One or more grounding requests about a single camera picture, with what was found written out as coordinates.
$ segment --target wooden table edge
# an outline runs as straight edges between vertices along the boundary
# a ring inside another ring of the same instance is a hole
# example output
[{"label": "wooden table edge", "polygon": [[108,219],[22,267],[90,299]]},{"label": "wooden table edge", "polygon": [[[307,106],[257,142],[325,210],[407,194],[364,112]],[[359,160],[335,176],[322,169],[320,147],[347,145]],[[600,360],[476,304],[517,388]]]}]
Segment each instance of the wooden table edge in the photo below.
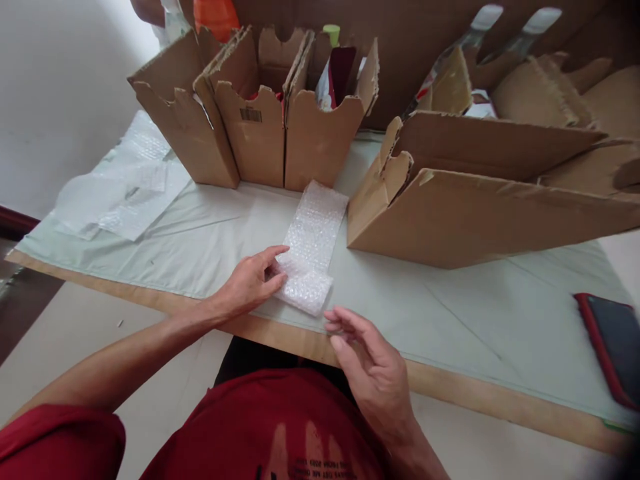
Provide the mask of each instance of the wooden table edge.
[{"label": "wooden table edge", "polygon": [[[55,267],[16,249],[5,258],[24,267],[92,290],[172,314],[198,300],[135,285],[104,280]],[[256,315],[244,315],[220,330],[328,365],[337,366],[328,337]],[[411,390],[485,415],[537,430],[584,447],[622,455],[631,440],[602,419],[556,403],[460,373],[406,360]]]}]

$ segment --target green bottle cap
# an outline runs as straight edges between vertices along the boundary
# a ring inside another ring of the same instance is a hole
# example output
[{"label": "green bottle cap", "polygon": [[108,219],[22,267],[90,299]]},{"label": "green bottle cap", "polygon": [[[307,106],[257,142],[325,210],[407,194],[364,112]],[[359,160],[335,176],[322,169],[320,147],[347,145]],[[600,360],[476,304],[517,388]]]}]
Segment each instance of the green bottle cap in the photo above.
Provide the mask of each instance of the green bottle cap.
[{"label": "green bottle cap", "polygon": [[322,31],[329,34],[329,40],[331,40],[331,46],[333,48],[340,45],[338,42],[338,38],[340,38],[340,27],[329,24],[322,27]]}]

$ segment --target white bottle cap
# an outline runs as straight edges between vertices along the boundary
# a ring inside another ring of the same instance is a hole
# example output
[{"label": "white bottle cap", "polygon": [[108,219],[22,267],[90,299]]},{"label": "white bottle cap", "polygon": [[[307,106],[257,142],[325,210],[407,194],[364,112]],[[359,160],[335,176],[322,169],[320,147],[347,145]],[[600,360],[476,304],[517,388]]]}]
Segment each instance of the white bottle cap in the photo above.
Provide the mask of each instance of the white bottle cap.
[{"label": "white bottle cap", "polygon": [[471,28],[482,31],[489,30],[493,24],[498,21],[498,18],[500,18],[503,11],[504,8],[500,5],[495,5],[493,3],[485,5],[476,14],[473,22],[471,22]]},{"label": "white bottle cap", "polygon": [[522,27],[524,33],[540,35],[548,30],[562,15],[562,10],[553,7],[544,7],[534,13],[527,24]]}]

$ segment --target smartphone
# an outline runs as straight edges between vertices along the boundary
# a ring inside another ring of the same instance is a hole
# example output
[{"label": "smartphone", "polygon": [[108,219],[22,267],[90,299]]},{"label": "smartphone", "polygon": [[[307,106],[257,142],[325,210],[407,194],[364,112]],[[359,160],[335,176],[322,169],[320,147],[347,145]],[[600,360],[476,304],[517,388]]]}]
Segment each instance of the smartphone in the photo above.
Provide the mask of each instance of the smartphone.
[{"label": "smartphone", "polygon": [[633,307],[590,293],[574,298],[614,400],[640,411],[640,324]]}]

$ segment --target hand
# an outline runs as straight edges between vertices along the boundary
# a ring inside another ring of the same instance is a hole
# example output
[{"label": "hand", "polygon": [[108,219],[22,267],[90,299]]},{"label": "hand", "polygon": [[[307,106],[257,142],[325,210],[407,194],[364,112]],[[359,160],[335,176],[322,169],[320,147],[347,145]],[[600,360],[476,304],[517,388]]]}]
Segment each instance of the hand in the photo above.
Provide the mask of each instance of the hand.
[{"label": "hand", "polygon": [[245,257],[233,270],[229,280],[198,307],[210,312],[209,316],[224,320],[248,313],[276,293],[287,280],[286,273],[278,273],[265,281],[265,271],[277,269],[276,256],[289,250],[286,245],[269,247],[252,257]]},{"label": "hand", "polygon": [[325,312],[331,346],[360,412],[387,448],[412,441],[420,429],[409,399],[407,366],[374,324],[342,307]]}]

